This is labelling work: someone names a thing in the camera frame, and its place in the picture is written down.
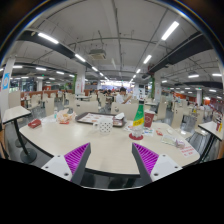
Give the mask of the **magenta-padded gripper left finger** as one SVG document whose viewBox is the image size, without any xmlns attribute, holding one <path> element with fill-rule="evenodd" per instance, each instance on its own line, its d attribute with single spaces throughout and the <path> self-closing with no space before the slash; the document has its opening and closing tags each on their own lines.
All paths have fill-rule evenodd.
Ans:
<svg viewBox="0 0 224 224">
<path fill-rule="evenodd" d="M 91 145 L 86 143 L 65 155 L 56 155 L 42 169 L 77 185 L 81 183 Z"/>
</svg>

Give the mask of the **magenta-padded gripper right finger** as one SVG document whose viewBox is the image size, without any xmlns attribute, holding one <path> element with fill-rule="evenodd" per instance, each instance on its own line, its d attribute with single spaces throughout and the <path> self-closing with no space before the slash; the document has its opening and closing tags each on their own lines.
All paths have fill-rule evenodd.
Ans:
<svg viewBox="0 0 224 224">
<path fill-rule="evenodd" d="M 137 143 L 132 144 L 132 154 L 136 160 L 140 177 L 144 185 L 182 169 L 182 167 L 167 154 L 158 155 L 152 150 Z"/>
</svg>

